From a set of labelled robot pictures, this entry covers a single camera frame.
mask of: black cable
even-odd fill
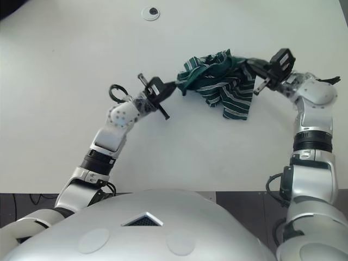
[[[41,194],[41,197],[47,199],[47,200],[55,200],[58,196],[54,196],[54,197],[47,197],[44,194]]]
[[[270,190],[270,183],[272,181],[274,181],[276,178],[279,178],[283,175],[283,173],[279,173],[279,174],[276,174],[276,175],[273,175],[273,176],[270,176],[270,178],[268,179],[267,183],[266,183],[266,191],[267,193],[272,197],[274,198],[277,202],[279,202],[282,207],[289,207],[290,206],[290,203],[289,201],[286,201],[284,199],[282,199],[280,196],[277,196],[275,195],[271,190]]]
[[[115,185],[114,185],[113,183],[110,183],[110,182],[109,182],[109,185],[110,185],[111,187],[113,187],[113,189],[114,189],[114,196],[116,196],[117,190],[116,190]]]
[[[17,221],[17,199],[14,193],[12,193],[12,197],[13,197],[13,203],[15,205],[15,221]]]
[[[40,203],[41,198],[45,198],[45,199],[47,199],[47,200],[54,200],[54,199],[57,198],[57,197],[47,197],[47,196],[45,196],[45,195],[42,194],[42,193],[39,194],[39,197],[38,197],[38,199],[37,199],[36,201],[34,200],[33,194],[29,194],[29,197],[30,197],[30,201],[31,201],[32,204],[35,205],[35,206],[37,206],[37,205]]]
[[[115,187],[115,185],[113,183],[111,183],[111,182],[108,182],[107,186],[111,190],[111,192],[113,193],[113,196],[116,196],[116,187]]]
[[[38,198],[37,201],[35,201],[35,200],[33,199],[33,194],[29,194],[29,197],[30,197],[30,201],[32,202],[32,204],[34,204],[35,206],[37,206],[37,205],[39,204],[39,202],[40,202],[41,194],[39,195],[39,198]]]
[[[272,228],[272,237],[273,237],[273,240],[274,240],[274,243],[276,244],[276,246],[279,246],[280,243],[279,243],[279,240],[278,240],[278,236],[277,236],[277,231],[278,231],[278,228],[284,224],[285,222],[287,221],[286,218],[282,218],[282,219],[279,219],[277,220],[274,225],[273,225],[273,228]]]
[[[123,103],[123,102],[125,102],[125,100],[121,100],[121,99],[118,99],[114,94],[113,94],[113,90],[121,90],[121,91],[123,91],[123,93],[125,94],[125,95],[128,95],[128,92],[126,91],[126,89],[125,88],[123,88],[122,86],[120,86],[120,85],[118,85],[118,84],[113,84],[113,85],[111,85],[110,86],[110,89],[109,89],[109,96],[110,96],[110,98],[113,100],[113,101],[115,101],[115,102],[117,102],[117,103]]]

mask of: vent grille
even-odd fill
[[[126,224],[126,226],[159,226],[148,216],[144,216],[138,220],[132,221],[131,223]]]

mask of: green striped cloth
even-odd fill
[[[223,104],[223,116],[246,120],[252,100],[256,75],[250,71],[245,58],[234,57],[230,50],[206,57],[192,57],[177,76],[178,88],[201,94],[210,107]]]

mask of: black floor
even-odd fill
[[[39,194],[32,194],[36,201]],[[45,194],[54,197],[56,194]],[[55,199],[41,198],[37,206],[30,201],[29,194],[15,194],[17,218],[21,218],[41,208],[52,208]],[[258,237],[273,252],[276,245],[271,230],[273,224],[286,216],[282,208],[265,192],[217,192],[216,202],[227,209],[242,225]],[[340,190],[335,206],[348,217],[348,189]],[[13,194],[0,194],[0,227],[15,220]]]

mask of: round hole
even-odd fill
[[[156,15],[156,14],[158,14],[158,10],[157,10],[155,7],[153,7],[153,8],[151,8],[151,9],[149,10],[149,13],[150,13],[151,15]]]

